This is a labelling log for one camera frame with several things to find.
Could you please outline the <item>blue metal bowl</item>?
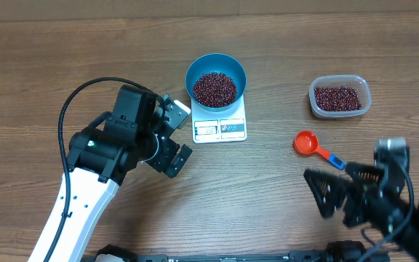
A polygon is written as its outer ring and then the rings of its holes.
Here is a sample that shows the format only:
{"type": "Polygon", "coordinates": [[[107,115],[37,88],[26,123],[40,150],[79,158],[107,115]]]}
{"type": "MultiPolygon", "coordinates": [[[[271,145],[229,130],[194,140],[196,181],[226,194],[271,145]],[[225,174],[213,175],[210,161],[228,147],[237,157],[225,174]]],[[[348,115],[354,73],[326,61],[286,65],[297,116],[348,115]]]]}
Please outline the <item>blue metal bowl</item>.
{"type": "Polygon", "coordinates": [[[246,87],[247,74],[242,64],[230,55],[223,53],[210,53],[197,58],[188,67],[185,75],[185,88],[189,97],[192,101],[198,103],[202,108],[208,111],[224,111],[225,109],[230,108],[241,96],[244,95],[246,87]],[[209,72],[224,73],[233,79],[237,87],[237,97],[231,105],[221,108],[210,108],[195,101],[192,92],[193,85],[202,74],[209,72]]]}

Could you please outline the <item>red beans in bowl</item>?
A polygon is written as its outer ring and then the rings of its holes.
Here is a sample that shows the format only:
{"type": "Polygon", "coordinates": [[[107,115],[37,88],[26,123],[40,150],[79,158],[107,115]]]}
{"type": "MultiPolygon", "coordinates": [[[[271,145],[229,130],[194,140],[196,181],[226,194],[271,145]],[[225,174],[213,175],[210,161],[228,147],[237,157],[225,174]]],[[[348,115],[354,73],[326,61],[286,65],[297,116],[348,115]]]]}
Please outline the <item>red beans in bowl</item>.
{"type": "Polygon", "coordinates": [[[237,87],[233,79],[224,73],[202,74],[192,88],[196,102],[210,108],[231,105],[237,97],[237,87]]]}

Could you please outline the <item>clear plastic container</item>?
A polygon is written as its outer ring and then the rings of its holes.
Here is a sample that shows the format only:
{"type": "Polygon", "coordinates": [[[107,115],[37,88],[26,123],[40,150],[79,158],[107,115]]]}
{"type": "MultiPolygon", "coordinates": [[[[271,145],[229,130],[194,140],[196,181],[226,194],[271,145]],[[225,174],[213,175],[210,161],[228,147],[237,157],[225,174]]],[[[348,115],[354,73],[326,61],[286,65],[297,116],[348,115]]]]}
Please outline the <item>clear plastic container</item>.
{"type": "Polygon", "coordinates": [[[368,83],[362,77],[357,75],[320,76],[311,83],[308,91],[308,97],[313,115],[320,119],[342,119],[361,116],[362,114],[367,113],[372,105],[372,98],[368,83]],[[321,109],[319,104],[316,102],[314,95],[316,87],[350,87],[356,91],[358,101],[362,105],[362,108],[352,111],[325,111],[321,109]]]}

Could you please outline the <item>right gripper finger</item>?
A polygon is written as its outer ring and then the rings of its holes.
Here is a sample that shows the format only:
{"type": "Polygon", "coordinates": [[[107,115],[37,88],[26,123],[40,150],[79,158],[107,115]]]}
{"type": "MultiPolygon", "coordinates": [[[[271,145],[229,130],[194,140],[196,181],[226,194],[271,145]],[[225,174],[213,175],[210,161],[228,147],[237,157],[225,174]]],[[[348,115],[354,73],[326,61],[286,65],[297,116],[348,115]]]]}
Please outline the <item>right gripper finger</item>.
{"type": "Polygon", "coordinates": [[[342,207],[350,186],[349,180],[310,169],[305,170],[303,176],[323,218],[331,217],[337,209],[342,207]]]}
{"type": "Polygon", "coordinates": [[[370,184],[379,186],[384,178],[385,171],[367,164],[360,164],[357,162],[349,162],[345,165],[345,172],[352,181],[362,184],[370,184]]]}

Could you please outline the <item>red measuring scoop blue handle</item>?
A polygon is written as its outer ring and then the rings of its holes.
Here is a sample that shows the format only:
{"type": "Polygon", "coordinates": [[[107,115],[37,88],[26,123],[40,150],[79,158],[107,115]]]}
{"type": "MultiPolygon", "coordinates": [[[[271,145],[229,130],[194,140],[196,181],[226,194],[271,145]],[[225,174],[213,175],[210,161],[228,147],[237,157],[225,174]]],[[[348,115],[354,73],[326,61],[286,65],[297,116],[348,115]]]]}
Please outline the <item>red measuring scoop blue handle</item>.
{"type": "Polygon", "coordinates": [[[292,145],[293,148],[301,155],[307,156],[318,154],[337,169],[343,170],[345,168],[346,164],[344,161],[320,146],[319,139],[312,131],[304,130],[299,132],[295,136],[292,145]]]}

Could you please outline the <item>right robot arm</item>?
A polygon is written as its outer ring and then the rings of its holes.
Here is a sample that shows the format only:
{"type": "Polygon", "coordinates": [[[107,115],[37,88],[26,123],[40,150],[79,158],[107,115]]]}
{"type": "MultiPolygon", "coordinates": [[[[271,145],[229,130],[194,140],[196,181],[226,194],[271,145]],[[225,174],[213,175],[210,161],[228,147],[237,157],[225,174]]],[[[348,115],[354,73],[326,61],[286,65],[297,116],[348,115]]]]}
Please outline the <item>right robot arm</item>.
{"type": "Polygon", "coordinates": [[[419,261],[419,205],[404,201],[390,188],[387,167],[350,162],[345,179],[318,170],[305,170],[304,178],[323,218],[338,209],[347,227],[370,223],[387,242],[394,242],[419,261]]]}

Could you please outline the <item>white digital kitchen scale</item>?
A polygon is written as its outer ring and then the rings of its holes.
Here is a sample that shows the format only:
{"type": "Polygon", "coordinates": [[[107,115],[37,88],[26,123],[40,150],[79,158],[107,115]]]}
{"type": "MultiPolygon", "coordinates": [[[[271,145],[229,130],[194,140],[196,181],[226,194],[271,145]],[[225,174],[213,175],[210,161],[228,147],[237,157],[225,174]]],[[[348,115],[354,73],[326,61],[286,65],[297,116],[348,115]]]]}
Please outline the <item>white digital kitchen scale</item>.
{"type": "Polygon", "coordinates": [[[244,97],[224,111],[208,111],[191,102],[192,139],[196,144],[242,142],[247,139],[244,97]]]}

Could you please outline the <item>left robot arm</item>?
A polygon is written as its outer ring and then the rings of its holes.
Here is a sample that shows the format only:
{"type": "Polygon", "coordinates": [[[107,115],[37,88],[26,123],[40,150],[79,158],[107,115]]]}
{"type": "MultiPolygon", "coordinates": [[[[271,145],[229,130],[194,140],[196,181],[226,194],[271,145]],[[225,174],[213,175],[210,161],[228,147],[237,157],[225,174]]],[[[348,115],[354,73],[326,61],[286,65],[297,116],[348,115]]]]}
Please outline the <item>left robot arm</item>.
{"type": "Polygon", "coordinates": [[[170,136],[190,114],[169,95],[123,85],[113,110],[71,138],[67,170],[30,261],[80,261],[100,216],[138,163],[175,177],[192,150],[170,136]]]}

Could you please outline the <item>red adzuki beans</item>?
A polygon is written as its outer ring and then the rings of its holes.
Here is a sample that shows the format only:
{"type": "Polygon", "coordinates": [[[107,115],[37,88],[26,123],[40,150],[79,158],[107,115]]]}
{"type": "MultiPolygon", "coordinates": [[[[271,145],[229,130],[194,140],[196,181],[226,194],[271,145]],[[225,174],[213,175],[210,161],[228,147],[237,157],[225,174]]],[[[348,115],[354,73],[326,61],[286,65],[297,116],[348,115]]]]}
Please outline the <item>red adzuki beans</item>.
{"type": "Polygon", "coordinates": [[[358,111],[362,109],[358,93],[351,87],[315,87],[314,98],[323,111],[358,111]]]}

